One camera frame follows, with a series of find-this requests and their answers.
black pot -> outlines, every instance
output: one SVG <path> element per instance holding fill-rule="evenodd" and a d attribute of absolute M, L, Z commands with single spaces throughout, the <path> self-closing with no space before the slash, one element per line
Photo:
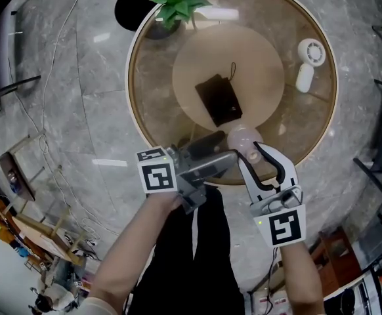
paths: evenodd
<path fill-rule="evenodd" d="M 119 25 L 126 30 L 136 32 L 147 14 L 157 4 L 149 0 L 117 0 L 115 5 L 115 18 Z M 180 26 L 180 20 L 176 21 L 170 30 L 154 22 L 148 30 L 146 37 L 149 39 L 163 39 L 170 36 Z"/>

glass tabletop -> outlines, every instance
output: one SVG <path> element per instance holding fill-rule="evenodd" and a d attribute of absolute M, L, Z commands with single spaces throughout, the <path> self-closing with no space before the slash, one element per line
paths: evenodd
<path fill-rule="evenodd" d="M 139 28 L 126 76 L 138 129 L 152 146 L 170 146 L 218 130 L 227 134 L 243 123 L 298 164 L 324 135 L 337 97 L 337 72 L 325 35 L 294 0 L 208 1 L 214 11 L 197 11 L 194 25 L 177 22 L 160 33 L 156 11 Z M 295 88 L 303 63 L 297 47 L 306 38 L 323 44 L 326 60 L 314 69 L 310 91 L 301 93 Z M 203 103 L 201 92 L 207 88 L 197 91 L 198 85 L 215 75 L 232 86 L 240 119 L 218 125 Z M 217 98 L 221 103 L 223 97 Z M 221 150 L 227 149 L 225 139 Z M 261 180 L 274 176 L 263 160 L 253 166 Z M 237 166 L 210 182 L 243 184 Z"/>

gray marble floor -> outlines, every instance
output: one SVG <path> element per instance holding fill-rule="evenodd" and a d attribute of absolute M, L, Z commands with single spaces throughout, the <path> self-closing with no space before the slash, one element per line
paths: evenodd
<path fill-rule="evenodd" d="M 3 97 L 0 154 L 35 132 L 33 123 L 42 126 L 43 89 L 54 44 L 74 1 L 14 1 L 19 7 L 14 27 L 22 34 L 10 40 L 12 74 L 17 79 L 41 74 L 42 79 L 17 92 L 33 122 L 15 94 Z M 144 199 L 133 153 L 145 144 L 128 112 L 123 75 L 134 34 L 117 24 L 115 2 L 78 1 L 58 42 L 43 116 L 50 148 L 45 157 L 51 167 L 62 165 L 70 187 L 61 176 L 57 175 L 56 180 L 78 222 L 92 226 L 102 238 L 96 247 L 100 257 L 114 242 L 114 233 L 123 230 Z M 374 77 L 382 79 L 382 41 L 370 26 L 382 24 L 382 0 L 300 2 L 317 17 L 329 37 L 340 86 L 327 136 L 298 167 L 307 205 L 308 242 L 312 243 L 319 230 L 341 223 L 359 204 L 360 210 L 368 209 L 375 199 L 364 193 L 368 182 L 352 158 L 368 157 L 381 102 L 372 81 Z M 98 41 L 99 36 L 107 40 Z M 24 148 L 18 159 L 28 177 L 44 165 L 38 142 Z M 124 160 L 127 166 L 97 165 L 96 159 Z M 266 274 L 271 253 L 251 220 L 245 188 L 221 190 L 232 237 L 232 266 L 240 286 L 250 288 Z M 55 221 L 64 208 L 62 192 L 50 182 L 38 193 L 36 204 L 29 205 L 28 213 L 47 212 L 50 222 Z M 72 217 L 64 227 L 79 232 Z"/>

white fan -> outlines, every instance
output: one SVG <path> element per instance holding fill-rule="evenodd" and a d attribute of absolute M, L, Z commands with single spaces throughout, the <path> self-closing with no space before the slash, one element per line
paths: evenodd
<path fill-rule="evenodd" d="M 325 48 L 321 42 L 315 39 L 304 39 L 297 46 L 297 53 L 303 64 L 297 75 L 296 89 L 306 93 L 309 91 L 314 77 L 314 68 L 325 62 Z"/>

black pants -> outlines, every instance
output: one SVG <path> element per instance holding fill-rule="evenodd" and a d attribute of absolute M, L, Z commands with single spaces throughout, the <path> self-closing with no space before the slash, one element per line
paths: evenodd
<path fill-rule="evenodd" d="M 198 209 L 198 245 L 192 256 L 193 214 L 179 207 L 166 220 L 150 266 L 133 294 L 129 315 L 242 315 L 244 298 L 230 265 L 230 232 L 221 193 L 207 186 Z"/>

